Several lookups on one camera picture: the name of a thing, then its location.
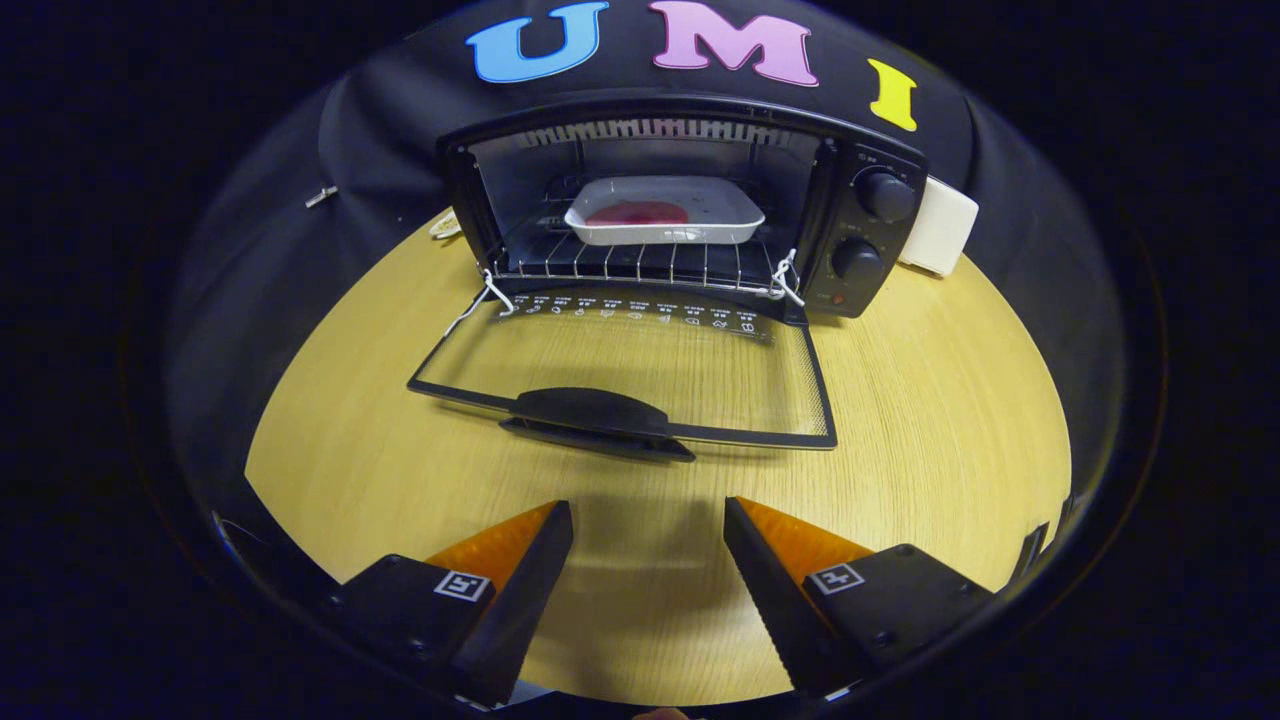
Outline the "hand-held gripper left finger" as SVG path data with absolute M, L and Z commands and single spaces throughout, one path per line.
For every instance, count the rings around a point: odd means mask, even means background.
M 326 594 L 325 619 L 430 691 L 507 705 L 572 543 L 570 503 L 543 503 L 425 560 L 385 555 Z

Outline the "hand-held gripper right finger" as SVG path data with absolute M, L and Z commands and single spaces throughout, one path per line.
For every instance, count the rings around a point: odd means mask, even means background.
M 995 597 L 914 544 L 869 550 L 764 503 L 724 501 L 723 539 L 788 679 L 832 696 L 937 646 Z

